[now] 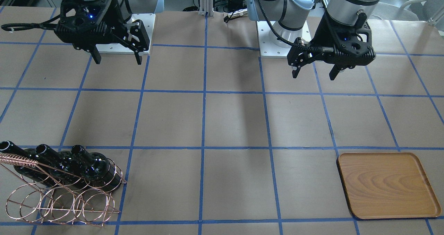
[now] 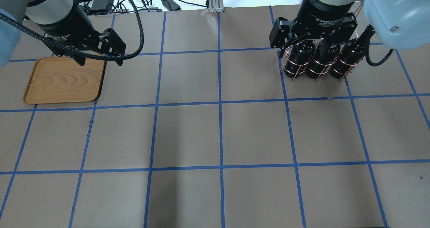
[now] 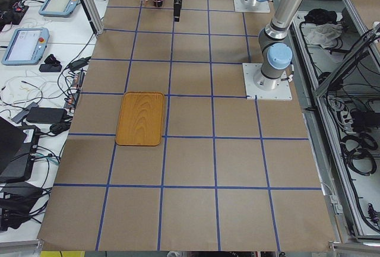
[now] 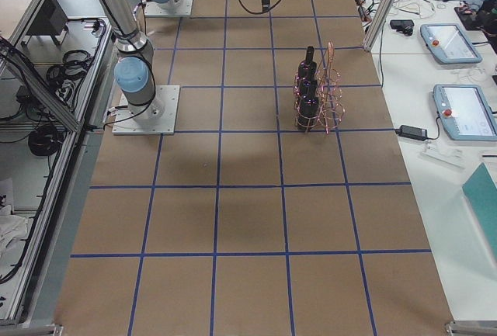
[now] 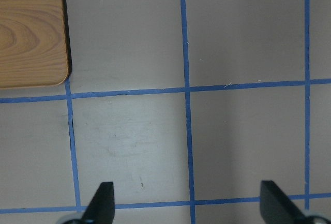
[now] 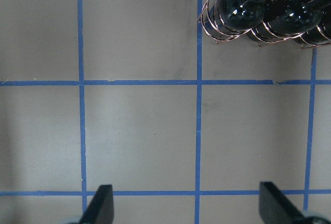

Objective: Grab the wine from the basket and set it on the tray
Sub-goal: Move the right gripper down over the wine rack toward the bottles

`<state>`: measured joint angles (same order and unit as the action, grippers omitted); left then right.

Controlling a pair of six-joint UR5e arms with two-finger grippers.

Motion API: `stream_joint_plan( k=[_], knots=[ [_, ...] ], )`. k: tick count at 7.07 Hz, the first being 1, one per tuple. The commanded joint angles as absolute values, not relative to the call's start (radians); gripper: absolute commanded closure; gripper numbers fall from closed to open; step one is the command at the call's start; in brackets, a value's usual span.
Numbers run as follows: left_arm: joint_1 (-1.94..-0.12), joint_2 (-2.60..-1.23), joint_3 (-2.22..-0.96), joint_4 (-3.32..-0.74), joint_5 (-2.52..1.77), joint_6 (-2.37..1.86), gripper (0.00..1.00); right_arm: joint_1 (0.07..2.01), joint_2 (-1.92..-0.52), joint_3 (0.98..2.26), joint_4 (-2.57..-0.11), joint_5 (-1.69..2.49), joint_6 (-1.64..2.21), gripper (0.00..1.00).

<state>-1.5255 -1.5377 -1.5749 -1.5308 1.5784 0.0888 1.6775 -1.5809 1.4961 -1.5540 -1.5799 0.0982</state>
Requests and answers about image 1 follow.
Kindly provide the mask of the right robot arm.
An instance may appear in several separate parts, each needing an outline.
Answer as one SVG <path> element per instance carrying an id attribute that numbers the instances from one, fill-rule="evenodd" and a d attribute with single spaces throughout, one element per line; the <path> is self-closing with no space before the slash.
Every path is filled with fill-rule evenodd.
<path id="1" fill-rule="evenodd" d="M 130 49 L 140 65 L 150 39 L 143 21 L 131 18 L 163 10 L 164 0 L 62 0 L 54 33 L 75 49 L 89 52 L 97 64 L 97 44 L 118 43 Z"/>

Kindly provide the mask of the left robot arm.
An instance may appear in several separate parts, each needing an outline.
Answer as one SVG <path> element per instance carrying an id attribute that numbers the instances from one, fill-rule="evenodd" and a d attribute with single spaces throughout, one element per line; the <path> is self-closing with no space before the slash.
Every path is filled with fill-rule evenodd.
<path id="1" fill-rule="evenodd" d="M 367 66 L 376 58 L 368 17 L 380 0 L 330 0 L 310 41 L 303 25 L 318 0 L 247 0 L 248 17 L 265 21 L 273 42 L 290 47 L 287 54 L 293 78 L 314 61 L 330 63 L 330 80 L 345 69 Z"/>

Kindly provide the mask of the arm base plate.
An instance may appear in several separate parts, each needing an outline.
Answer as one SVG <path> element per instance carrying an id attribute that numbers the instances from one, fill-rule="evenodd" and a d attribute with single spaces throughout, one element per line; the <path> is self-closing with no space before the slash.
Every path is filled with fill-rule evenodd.
<path id="1" fill-rule="evenodd" d="M 146 32 L 149 37 L 149 48 L 140 52 L 141 55 L 149 55 L 151 47 L 152 47 L 152 36 L 154 30 L 154 24 L 156 19 L 156 14 L 133 14 L 130 20 L 127 21 L 128 24 L 134 22 L 135 20 L 140 19 L 146 29 Z M 131 54 L 134 55 L 134 52 L 127 47 L 122 46 L 119 43 L 111 43 L 111 44 L 97 44 L 96 45 L 100 54 Z"/>
<path id="2" fill-rule="evenodd" d="M 286 58 L 290 51 L 290 46 L 282 43 L 282 41 L 279 41 L 276 38 L 266 21 L 257 21 L 256 26 L 260 56 L 262 58 Z M 282 34 L 282 36 L 289 41 L 295 41 L 297 37 L 300 37 L 303 41 L 307 42 L 312 39 L 307 22 L 304 23 L 302 29 L 292 34 Z"/>

